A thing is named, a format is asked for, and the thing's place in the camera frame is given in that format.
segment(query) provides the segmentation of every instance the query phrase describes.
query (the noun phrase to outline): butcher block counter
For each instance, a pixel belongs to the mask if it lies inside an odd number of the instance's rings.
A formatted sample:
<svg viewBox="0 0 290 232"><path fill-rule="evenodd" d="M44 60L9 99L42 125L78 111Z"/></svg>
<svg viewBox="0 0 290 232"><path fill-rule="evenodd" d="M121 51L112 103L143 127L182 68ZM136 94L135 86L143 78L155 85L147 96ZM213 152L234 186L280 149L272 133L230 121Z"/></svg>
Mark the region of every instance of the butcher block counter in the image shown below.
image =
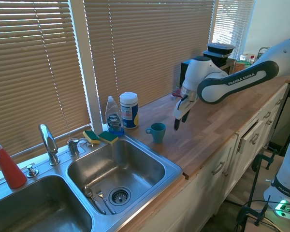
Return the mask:
<svg viewBox="0 0 290 232"><path fill-rule="evenodd" d="M180 193L209 161L268 101L290 80L290 76L278 77L260 85L228 96L219 104L197 101L185 123L174 130L173 109L178 102L171 95L162 97L139 109L139 127L126 130L155 152L176 163L183 169L179 178L156 199L150 202L130 222L123 225L121 232L138 231ZM162 144L153 143L146 128L155 122L166 125Z"/></svg>

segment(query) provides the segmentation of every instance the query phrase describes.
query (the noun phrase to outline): window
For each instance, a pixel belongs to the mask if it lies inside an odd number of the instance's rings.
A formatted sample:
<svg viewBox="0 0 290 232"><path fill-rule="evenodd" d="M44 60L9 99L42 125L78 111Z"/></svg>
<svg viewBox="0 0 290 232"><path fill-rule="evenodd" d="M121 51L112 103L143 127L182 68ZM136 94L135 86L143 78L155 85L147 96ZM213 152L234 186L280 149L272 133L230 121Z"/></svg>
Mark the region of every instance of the window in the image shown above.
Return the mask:
<svg viewBox="0 0 290 232"><path fill-rule="evenodd" d="M254 0L217 0L212 42L234 45L230 58L243 52L253 7Z"/></svg>
<svg viewBox="0 0 290 232"><path fill-rule="evenodd" d="M139 106L170 92L181 62L206 50L213 0L85 0L97 88L138 94Z"/></svg>
<svg viewBox="0 0 290 232"><path fill-rule="evenodd" d="M68 0L0 0L0 144L16 163L90 128Z"/></svg>

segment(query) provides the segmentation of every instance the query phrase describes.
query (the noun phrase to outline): drain strainer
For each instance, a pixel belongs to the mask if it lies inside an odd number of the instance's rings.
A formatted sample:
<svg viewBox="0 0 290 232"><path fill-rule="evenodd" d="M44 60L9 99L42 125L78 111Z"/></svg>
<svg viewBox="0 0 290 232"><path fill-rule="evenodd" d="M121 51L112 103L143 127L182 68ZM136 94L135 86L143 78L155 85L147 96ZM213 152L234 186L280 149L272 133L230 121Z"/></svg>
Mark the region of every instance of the drain strainer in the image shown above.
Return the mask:
<svg viewBox="0 0 290 232"><path fill-rule="evenodd" d="M130 200L130 197L131 193L129 189L125 187L118 187L111 191L109 199L113 205L120 206L126 204Z"/></svg>

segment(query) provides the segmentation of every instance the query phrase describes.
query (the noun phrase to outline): dawn dish soap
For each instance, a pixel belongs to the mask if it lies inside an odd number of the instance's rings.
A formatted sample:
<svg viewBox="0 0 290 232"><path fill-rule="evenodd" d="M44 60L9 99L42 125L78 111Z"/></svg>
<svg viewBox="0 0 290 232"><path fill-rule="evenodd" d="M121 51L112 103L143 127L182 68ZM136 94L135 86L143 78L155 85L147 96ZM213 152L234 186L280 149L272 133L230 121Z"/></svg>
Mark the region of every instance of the dawn dish soap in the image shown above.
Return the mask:
<svg viewBox="0 0 290 232"><path fill-rule="evenodd" d="M117 136L121 136L124 134L123 123L119 113L119 107L117 106L112 96L109 96L107 99L105 121L107 123L109 132Z"/></svg>

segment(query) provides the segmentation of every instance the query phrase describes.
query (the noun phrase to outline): kitchen sink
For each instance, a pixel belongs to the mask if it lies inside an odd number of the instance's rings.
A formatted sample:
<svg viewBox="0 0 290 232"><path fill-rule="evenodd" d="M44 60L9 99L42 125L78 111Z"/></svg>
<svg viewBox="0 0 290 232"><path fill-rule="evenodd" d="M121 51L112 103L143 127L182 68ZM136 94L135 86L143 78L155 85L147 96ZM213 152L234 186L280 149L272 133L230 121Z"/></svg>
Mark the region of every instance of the kitchen sink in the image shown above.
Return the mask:
<svg viewBox="0 0 290 232"><path fill-rule="evenodd" d="M95 194L100 189L119 213L157 184L165 169L142 149L119 140L72 163L68 175L80 190L87 186ZM97 195L96 200L104 205Z"/></svg>
<svg viewBox="0 0 290 232"><path fill-rule="evenodd" d="M0 232L89 232L90 214L59 176L44 177L0 201Z"/></svg>
<svg viewBox="0 0 290 232"><path fill-rule="evenodd" d="M59 164L34 165L39 174L17 189L0 182L0 232L118 231L182 175L176 164L127 135L113 144L80 142L78 150L71 157L63 147ZM85 186L105 214L84 195Z"/></svg>

